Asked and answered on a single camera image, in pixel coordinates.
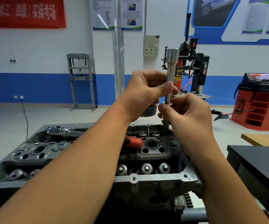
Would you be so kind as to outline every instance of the tiled floor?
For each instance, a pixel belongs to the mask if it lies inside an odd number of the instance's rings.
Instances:
[[[216,108],[225,113],[231,113],[231,108]],[[106,109],[73,110],[63,105],[25,104],[25,112],[29,122],[29,135],[32,135],[45,124],[64,124],[95,122]],[[140,117],[140,120],[148,120],[150,124],[159,124],[157,116]],[[227,156],[227,145],[250,145],[240,138],[242,133],[269,134],[265,131],[246,129],[229,119],[213,121],[215,139],[222,151]],[[0,104],[0,160],[13,151],[26,137],[26,120],[23,114],[22,104]],[[195,207],[204,207],[202,200],[191,193]]]

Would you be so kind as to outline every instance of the car wheel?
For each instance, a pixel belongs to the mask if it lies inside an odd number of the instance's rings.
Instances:
[[[202,8],[202,16],[207,16],[211,12],[211,5],[205,5]]]

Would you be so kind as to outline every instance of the white wall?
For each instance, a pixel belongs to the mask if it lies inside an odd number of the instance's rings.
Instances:
[[[68,53],[90,54],[94,63],[89,0],[64,4],[66,29],[0,29],[0,73],[68,73]]]
[[[188,0],[147,0],[146,35],[159,35],[159,57],[143,57],[144,33],[125,33],[125,74],[140,69],[161,70],[164,47],[179,48],[185,40]],[[197,52],[210,56],[208,75],[240,75],[269,72],[269,46],[198,45]]]

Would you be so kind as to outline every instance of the hand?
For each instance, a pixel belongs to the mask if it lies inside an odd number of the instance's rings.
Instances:
[[[158,104],[160,97],[171,91],[174,95],[178,94],[177,87],[171,82],[166,82],[166,79],[167,74],[162,71],[135,71],[116,103],[126,109],[131,121],[135,121],[150,105]]]
[[[173,105],[158,106],[158,116],[166,117],[173,128],[173,133],[180,141],[185,152],[194,157],[195,155],[209,152],[209,147],[216,144],[213,136],[212,117],[210,105],[194,94],[184,94],[173,98]]]

